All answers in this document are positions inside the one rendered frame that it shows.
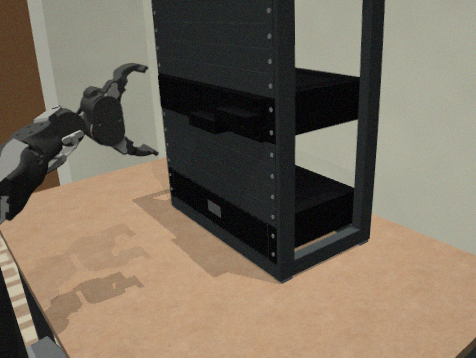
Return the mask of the black storage rack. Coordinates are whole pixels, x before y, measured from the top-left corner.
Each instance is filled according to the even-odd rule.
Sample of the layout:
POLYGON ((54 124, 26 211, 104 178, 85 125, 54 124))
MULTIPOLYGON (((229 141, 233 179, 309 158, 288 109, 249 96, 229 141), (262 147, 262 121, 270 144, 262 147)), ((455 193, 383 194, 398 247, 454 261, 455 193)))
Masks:
POLYGON ((385 0, 360 77, 295 68, 295 0, 151 2, 172 206, 281 284, 367 243, 385 0), (296 135, 354 120, 354 187, 295 165, 296 135))

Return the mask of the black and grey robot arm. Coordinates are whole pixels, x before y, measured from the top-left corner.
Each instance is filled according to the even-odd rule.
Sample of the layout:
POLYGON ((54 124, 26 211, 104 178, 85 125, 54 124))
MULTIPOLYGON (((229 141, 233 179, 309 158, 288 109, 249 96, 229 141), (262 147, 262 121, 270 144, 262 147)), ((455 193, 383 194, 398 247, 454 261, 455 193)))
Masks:
POLYGON ((53 106, 0 145, 0 225, 23 210, 45 175, 64 164, 84 138, 83 118, 61 107, 53 106))

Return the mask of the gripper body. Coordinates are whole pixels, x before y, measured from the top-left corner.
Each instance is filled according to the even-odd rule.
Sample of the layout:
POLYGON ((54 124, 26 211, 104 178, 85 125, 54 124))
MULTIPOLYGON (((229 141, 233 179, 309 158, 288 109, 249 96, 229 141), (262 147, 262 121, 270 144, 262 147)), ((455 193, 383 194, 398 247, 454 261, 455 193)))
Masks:
POLYGON ((83 92, 77 114, 86 124, 86 135, 100 145, 115 146, 125 135, 120 98, 105 96, 102 88, 89 86, 83 92), (102 97, 103 96, 103 97, 102 97))

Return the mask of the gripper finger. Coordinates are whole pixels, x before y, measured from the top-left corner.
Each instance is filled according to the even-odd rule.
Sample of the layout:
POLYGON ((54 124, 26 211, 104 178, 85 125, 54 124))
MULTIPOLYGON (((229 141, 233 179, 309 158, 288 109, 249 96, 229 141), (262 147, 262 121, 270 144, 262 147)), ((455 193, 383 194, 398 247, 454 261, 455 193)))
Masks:
POLYGON ((128 140, 128 138, 124 136, 123 140, 119 144, 110 147, 123 155, 129 154, 134 156, 148 156, 154 154, 157 156, 159 154, 159 152, 145 144, 142 144, 140 147, 134 147, 133 143, 133 141, 128 140))
POLYGON ((141 73, 145 73, 148 69, 147 66, 137 64, 137 63, 127 63, 121 65, 113 72, 113 79, 108 80, 100 92, 105 93, 105 96, 112 96, 121 99, 122 94, 126 91, 124 86, 127 84, 127 76, 132 71, 137 71, 141 73))

